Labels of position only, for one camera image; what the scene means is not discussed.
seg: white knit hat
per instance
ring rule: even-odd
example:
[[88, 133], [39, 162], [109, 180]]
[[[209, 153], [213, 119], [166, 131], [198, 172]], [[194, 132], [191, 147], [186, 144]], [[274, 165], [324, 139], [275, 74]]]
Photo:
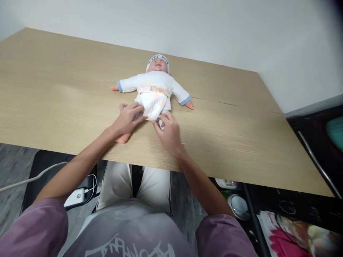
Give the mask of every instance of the white knit hat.
[[154, 55], [153, 57], [150, 58], [150, 60], [149, 60], [149, 62], [148, 62], [148, 65], [146, 66], [146, 71], [145, 71], [145, 72], [148, 71], [151, 62], [152, 62], [153, 60], [155, 60], [155, 59], [161, 59], [161, 60], [165, 61], [165, 63], [167, 64], [168, 74], [169, 74], [169, 62], [168, 62], [168, 59], [167, 59], [165, 56], [163, 56], [162, 54]]

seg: white cable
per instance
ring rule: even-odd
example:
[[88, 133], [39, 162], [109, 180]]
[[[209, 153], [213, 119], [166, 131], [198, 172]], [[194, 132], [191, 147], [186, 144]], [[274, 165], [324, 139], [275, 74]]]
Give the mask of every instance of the white cable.
[[26, 184], [26, 183], [30, 183], [30, 182], [32, 182], [32, 181], [35, 181], [35, 180], [39, 179], [41, 176], [43, 176], [43, 174], [44, 174], [45, 172], [47, 172], [48, 170], [50, 170], [50, 169], [52, 169], [52, 168], [54, 168], [54, 167], [56, 167], [56, 166], [59, 166], [59, 165], [61, 165], [61, 164], [67, 164], [67, 163], [68, 163], [68, 162], [60, 162], [60, 163], [58, 163], [58, 164], [54, 164], [54, 165], [50, 166], [49, 168], [43, 170], [41, 173], [39, 173], [39, 174], [38, 174], [36, 177], [34, 177], [34, 178], [30, 178], [30, 179], [24, 180], [24, 181], [22, 181], [22, 182], [15, 183], [15, 184], [10, 185], [10, 186], [6, 186], [6, 187], [3, 187], [3, 188], [0, 188], [0, 193], [6, 191], [6, 190], [8, 190], [8, 189], [11, 189], [11, 188], [14, 188], [14, 187], [17, 187], [17, 186], [20, 186], [20, 185], [23, 185], [23, 184]]
[[96, 185], [97, 185], [96, 176], [95, 176], [94, 174], [90, 174], [90, 175], [88, 175], [88, 176], [94, 176], [94, 177], [95, 177], [95, 186], [94, 186], [93, 188], [91, 188], [91, 189], [86, 189], [86, 190], [85, 190], [85, 193], [91, 191], [91, 190], [94, 189], [94, 188], [96, 187]]

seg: doll face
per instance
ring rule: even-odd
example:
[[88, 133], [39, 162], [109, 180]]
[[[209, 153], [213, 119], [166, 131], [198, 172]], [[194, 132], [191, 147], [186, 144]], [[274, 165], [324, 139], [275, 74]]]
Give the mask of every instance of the doll face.
[[165, 73], [168, 73], [168, 67], [165, 61], [155, 59], [150, 63], [149, 69], [147, 70], [147, 72], [151, 71], [164, 71]]

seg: human hand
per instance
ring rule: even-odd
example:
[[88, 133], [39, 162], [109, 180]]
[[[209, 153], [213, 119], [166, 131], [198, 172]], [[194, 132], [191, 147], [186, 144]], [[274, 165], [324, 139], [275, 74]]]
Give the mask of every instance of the human hand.
[[119, 91], [118, 85], [111, 86], [112, 91]]
[[187, 103], [186, 103], [186, 106], [192, 110], [194, 110], [194, 104], [192, 102], [192, 100], [189, 100]]
[[110, 126], [117, 135], [130, 133], [138, 124], [148, 117], [143, 116], [144, 106], [135, 102], [134, 104], [120, 104], [120, 114], [115, 122]]
[[158, 122], [151, 121], [154, 125], [157, 135], [161, 142], [166, 146], [168, 151], [174, 157], [176, 157], [178, 154], [184, 151], [180, 140], [179, 124], [170, 112], [160, 114], [158, 118], [162, 120], [161, 126], [164, 127], [164, 130], [159, 127]]

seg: doll arm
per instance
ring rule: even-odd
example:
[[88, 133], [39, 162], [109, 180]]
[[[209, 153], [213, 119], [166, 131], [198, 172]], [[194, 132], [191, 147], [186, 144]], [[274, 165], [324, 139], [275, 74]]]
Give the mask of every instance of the doll arm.
[[194, 105], [192, 103], [192, 100], [190, 98], [189, 93], [181, 87], [179, 83], [177, 83], [175, 80], [172, 83], [173, 87], [173, 94], [175, 96], [175, 99], [178, 101], [178, 103], [181, 106], [186, 105], [190, 109], [194, 109]]
[[141, 84], [141, 76], [136, 75], [128, 79], [119, 80], [117, 82], [118, 90], [120, 93], [128, 93], [137, 90], [137, 87]]

